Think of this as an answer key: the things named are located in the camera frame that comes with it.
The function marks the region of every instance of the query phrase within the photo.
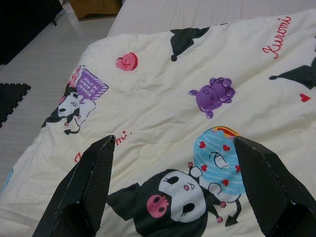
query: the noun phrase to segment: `black furniture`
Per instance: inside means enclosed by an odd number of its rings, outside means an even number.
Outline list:
[[[61,9],[58,0],[0,0],[0,64],[10,62]]]

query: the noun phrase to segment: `black foam mat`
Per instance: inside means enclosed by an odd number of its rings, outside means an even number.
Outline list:
[[[28,93],[31,87],[27,84],[0,83],[0,127],[7,120],[7,116],[13,113],[18,102]]]

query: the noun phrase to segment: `white mattress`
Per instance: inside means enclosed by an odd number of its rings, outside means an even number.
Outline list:
[[[126,0],[108,36],[206,27],[315,7],[315,0]]]

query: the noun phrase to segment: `pink skull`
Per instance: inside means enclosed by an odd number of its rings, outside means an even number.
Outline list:
[[[163,216],[167,211],[169,203],[165,196],[152,195],[147,201],[147,210],[154,218]]]

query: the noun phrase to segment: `black ear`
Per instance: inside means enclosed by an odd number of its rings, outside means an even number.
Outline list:
[[[108,205],[111,206],[113,211],[125,221],[132,219],[134,216],[134,199],[139,188],[139,184],[136,183],[108,196]]]
[[[200,38],[203,36],[209,27],[199,29],[199,28],[186,28],[186,29],[176,29],[171,30],[174,33],[174,36],[171,37],[171,47],[173,51],[173,55],[171,56],[171,60],[177,61],[177,56],[187,50],[190,46],[194,44],[193,39]]]

